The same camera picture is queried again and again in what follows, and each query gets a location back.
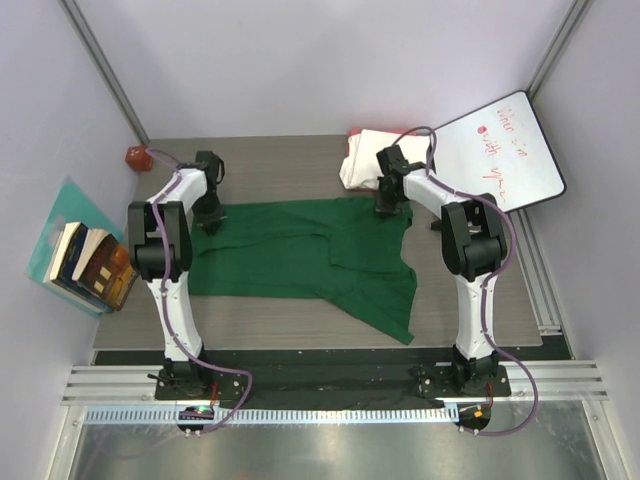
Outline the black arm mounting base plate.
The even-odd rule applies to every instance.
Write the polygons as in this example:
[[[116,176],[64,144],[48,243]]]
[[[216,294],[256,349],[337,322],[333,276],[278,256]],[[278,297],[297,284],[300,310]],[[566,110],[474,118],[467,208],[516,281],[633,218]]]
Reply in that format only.
[[[449,349],[333,349],[213,351],[216,373],[171,365],[158,351],[102,351],[100,367],[149,367],[160,400],[215,399],[233,405],[243,393],[248,408],[355,410],[425,406],[444,397],[505,397],[504,367],[490,361],[470,368]]]

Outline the green t shirt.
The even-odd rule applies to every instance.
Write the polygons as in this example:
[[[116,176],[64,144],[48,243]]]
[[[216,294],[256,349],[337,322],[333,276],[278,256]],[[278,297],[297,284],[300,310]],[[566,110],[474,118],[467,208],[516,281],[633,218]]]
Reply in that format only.
[[[213,235],[192,229],[196,296],[322,299],[408,345],[417,275],[402,258],[413,211],[367,196],[230,205]]]

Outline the white dry-erase board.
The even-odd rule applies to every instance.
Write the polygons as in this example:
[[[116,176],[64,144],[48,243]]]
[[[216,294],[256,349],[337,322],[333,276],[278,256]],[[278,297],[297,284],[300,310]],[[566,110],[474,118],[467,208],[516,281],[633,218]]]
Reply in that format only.
[[[505,212],[562,196],[566,182],[526,92],[516,91],[436,130],[435,174],[493,195]]]

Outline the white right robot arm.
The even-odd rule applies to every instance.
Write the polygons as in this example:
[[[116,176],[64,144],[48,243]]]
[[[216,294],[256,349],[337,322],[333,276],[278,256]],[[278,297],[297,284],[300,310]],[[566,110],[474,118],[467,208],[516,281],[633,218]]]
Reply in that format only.
[[[409,162],[399,145],[376,154],[376,210],[400,211],[413,201],[437,216],[442,259],[454,276],[458,332],[453,346],[451,382],[462,394],[479,396],[498,375],[499,355],[493,338],[493,296],[508,246],[504,212],[489,194],[472,195],[442,182],[429,166]]]

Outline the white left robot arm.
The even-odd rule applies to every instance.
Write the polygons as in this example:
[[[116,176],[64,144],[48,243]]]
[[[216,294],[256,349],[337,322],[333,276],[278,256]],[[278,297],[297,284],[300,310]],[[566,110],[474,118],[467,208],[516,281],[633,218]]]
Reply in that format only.
[[[193,263],[188,217],[200,231],[217,232],[226,218],[218,196],[224,176],[217,154],[198,151],[192,162],[173,166],[171,179],[155,195],[128,207],[131,264],[151,292],[164,335],[164,360],[152,377],[160,400],[200,399],[214,386],[188,292]]]

